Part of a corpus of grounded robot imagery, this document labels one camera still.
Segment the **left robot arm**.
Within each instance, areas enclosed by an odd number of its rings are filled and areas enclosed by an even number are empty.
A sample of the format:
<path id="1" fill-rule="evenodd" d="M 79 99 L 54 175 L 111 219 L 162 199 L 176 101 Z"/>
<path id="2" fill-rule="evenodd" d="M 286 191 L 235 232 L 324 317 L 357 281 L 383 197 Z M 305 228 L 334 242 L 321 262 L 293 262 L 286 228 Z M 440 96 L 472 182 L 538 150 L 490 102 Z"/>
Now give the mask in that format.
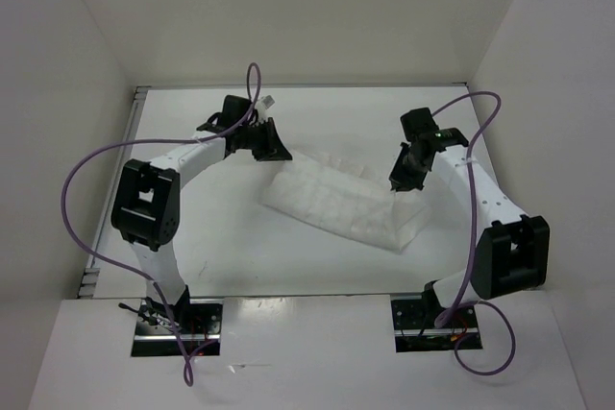
<path id="1" fill-rule="evenodd" d="M 111 225 L 132 248 L 147 283 L 146 298 L 159 306 L 157 320 L 169 332 L 191 321 L 190 295 L 180 275 L 173 239 L 179 230 L 182 189 L 212 165 L 238 150 L 256 161 L 287 161 L 272 118 L 242 124 L 225 136 L 210 134 L 148 161 L 131 159 L 122 169 Z"/>

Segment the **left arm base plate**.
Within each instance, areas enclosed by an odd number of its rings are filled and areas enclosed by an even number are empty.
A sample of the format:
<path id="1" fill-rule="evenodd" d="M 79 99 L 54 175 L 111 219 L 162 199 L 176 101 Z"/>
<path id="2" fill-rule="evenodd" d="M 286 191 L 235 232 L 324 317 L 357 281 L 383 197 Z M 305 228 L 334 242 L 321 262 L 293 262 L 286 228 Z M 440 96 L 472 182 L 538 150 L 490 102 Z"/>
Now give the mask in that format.
<path id="1" fill-rule="evenodd" d="M 160 306 L 141 300 L 138 308 L 122 307 L 136 314 L 131 357 L 171 357 L 182 353 L 171 323 Z M 221 348 L 223 301 L 192 299 L 187 313 L 175 320 L 186 352 L 192 357 L 218 356 Z"/>

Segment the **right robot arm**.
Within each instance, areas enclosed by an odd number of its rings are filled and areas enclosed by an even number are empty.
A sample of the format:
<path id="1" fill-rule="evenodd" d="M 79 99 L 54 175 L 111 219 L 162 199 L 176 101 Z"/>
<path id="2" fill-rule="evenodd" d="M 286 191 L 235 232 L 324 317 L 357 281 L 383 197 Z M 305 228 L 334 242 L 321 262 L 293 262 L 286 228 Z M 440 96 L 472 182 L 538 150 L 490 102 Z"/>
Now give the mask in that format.
<path id="1" fill-rule="evenodd" d="M 469 268 L 426 286 L 432 294 L 421 303 L 426 323 L 443 326 L 456 305 L 545 283 L 551 230 L 543 217 L 528 215 L 508 199 L 466 148 L 436 151 L 426 141 L 403 143 L 389 176 L 393 190 L 419 190 L 429 174 L 437 176 L 469 214 L 474 257 Z"/>

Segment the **aluminium table frame rail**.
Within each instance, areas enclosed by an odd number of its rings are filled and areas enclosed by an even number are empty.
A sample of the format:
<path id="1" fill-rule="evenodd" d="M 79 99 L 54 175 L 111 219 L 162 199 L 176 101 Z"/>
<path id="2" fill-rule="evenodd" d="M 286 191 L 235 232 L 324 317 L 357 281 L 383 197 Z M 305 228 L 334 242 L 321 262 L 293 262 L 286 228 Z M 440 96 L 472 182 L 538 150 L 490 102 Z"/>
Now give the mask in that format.
<path id="1" fill-rule="evenodd" d="M 128 122 L 122 136 L 123 141 L 132 140 L 135 137 L 138 123 L 140 120 L 141 113 L 143 111 L 143 105 L 147 98 L 150 86 L 138 86 L 135 89 L 134 97 L 131 103 L 131 111 L 129 114 Z M 108 187 L 106 199 L 104 201 L 104 206 L 102 208 L 102 213 L 98 222 L 98 226 L 94 237 L 91 241 L 91 247 L 94 251 L 98 250 L 98 247 L 101 242 L 101 238 L 103 237 L 105 228 L 107 226 L 107 219 L 109 217 L 109 213 L 111 211 L 111 199 L 113 192 L 115 190 L 117 179 L 120 171 L 120 167 L 125 158 L 125 148 L 118 148 L 118 153 L 115 155 L 115 164 L 113 167 L 113 171 L 111 174 L 111 182 Z M 91 300 L 95 294 L 95 288 L 98 281 L 98 277 L 100 274 L 100 268 L 96 266 L 96 258 L 94 256 L 90 256 L 87 260 L 86 266 L 84 268 L 79 289 L 77 292 L 77 299 L 85 299 Z"/>

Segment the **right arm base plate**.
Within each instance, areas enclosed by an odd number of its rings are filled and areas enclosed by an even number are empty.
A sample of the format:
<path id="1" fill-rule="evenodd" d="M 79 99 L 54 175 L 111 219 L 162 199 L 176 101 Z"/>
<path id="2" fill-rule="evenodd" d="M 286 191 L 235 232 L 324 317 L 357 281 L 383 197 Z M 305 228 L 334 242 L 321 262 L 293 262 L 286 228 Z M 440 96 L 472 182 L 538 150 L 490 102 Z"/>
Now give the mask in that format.
<path id="1" fill-rule="evenodd" d="M 436 327 L 439 311 L 428 312 L 419 297 L 390 300 L 395 349 L 398 353 L 481 350 L 478 319 L 473 308 L 457 311 L 443 327 Z"/>

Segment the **white pleated skirt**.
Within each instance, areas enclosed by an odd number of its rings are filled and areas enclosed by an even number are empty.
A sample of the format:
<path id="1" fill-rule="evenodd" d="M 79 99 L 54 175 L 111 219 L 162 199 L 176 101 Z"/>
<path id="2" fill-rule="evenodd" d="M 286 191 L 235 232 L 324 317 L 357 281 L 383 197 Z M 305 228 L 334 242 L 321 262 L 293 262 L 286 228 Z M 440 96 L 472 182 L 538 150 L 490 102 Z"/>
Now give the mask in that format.
<path id="1" fill-rule="evenodd" d="M 367 165 L 313 150 L 293 150 L 260 201 L 302 223 L 401 253 L 431 218 L 418 193 L 395 193 Z"/>

